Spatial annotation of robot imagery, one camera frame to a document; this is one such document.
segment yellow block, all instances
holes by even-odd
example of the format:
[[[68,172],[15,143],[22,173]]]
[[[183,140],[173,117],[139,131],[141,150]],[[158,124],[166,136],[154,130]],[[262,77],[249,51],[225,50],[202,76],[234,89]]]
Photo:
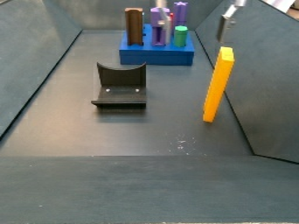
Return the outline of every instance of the yellow block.
[[[222,47],[214,74],[210,82],[210,90],[203,106],[203,121],[213,123],[221,105],[221,98],[229,83],[231,69],[235,63],[233,48]]]

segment blue base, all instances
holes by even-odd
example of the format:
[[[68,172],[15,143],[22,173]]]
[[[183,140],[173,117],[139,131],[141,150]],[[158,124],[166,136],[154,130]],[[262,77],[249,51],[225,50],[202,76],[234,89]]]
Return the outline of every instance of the blue base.
[[[162,66],[191,66],[194,57],[194,46],[190,33],[187,34],[187,45],[178,47],[174,39],[170,45],[153,46],[153,26],[145,25],[145,45],[127,45],[127,33],[124,33],[119,57],[122,65],[162,65]]]

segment bin floor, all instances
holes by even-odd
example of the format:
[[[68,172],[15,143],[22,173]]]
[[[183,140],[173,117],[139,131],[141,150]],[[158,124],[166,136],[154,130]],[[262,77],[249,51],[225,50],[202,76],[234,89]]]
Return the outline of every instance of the bin floor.
[[[299,220],[299,166],[262,157],[0,157],[0,179],[3,223]]]
[[[202,120],[211,64],[195,33],[193,66],[147,66],[147,108],[98,109],[96,63],[120,66],[122,31],[84,31],[0,144],[0,156],[251,155],[223,98]]]

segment gray wall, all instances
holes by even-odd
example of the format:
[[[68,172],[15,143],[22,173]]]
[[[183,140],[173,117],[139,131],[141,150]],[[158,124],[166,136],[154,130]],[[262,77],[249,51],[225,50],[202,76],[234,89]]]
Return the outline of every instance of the gray wall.
[[[222,0],[189,0],[189,27],[194,30]],[[150,9],[155,0],[54,0],[87,30],[124,30],[124,8],[145,8],[145,21],[150,23]],[[175,0],[169,1],[173,9]]]
[[[197,29],[215,63],[225,1]],[[299,162],[299,22],[251,0],[237,14],[225,46],[233,46],[237,64],[227,94],[247,139],[258,155]]]
[[[51,0],[0,4],[0,136],[79,33]]]

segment green cylinder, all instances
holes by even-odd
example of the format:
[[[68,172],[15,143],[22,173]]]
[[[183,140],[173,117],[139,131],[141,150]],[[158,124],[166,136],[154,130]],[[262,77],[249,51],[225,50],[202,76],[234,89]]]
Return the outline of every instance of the green cylinder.
[[[179,46],[179,47],[186,46],[187,33],[189,33],[187,26],[183,26],[183,25],[175,26],[175,30],[174,30],[174,45],[175,46]]]

